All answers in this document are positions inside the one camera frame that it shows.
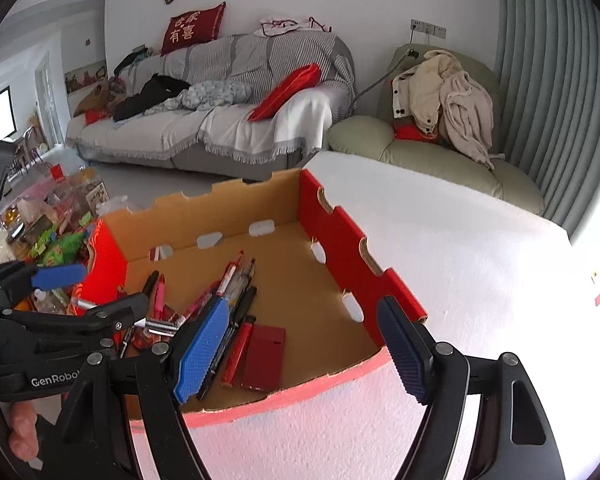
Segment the hand holding left gripper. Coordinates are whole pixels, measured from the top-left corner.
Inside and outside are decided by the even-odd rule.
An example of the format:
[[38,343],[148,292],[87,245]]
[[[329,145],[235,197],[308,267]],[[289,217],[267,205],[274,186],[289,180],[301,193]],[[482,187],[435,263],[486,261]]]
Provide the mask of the hand holding left gripper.
[[40,445],[36,433],[38,413],[31,401],[12,404],[8,415],[12,433],[8,438],[9,448],[18,460],[29,463],[38,457]]

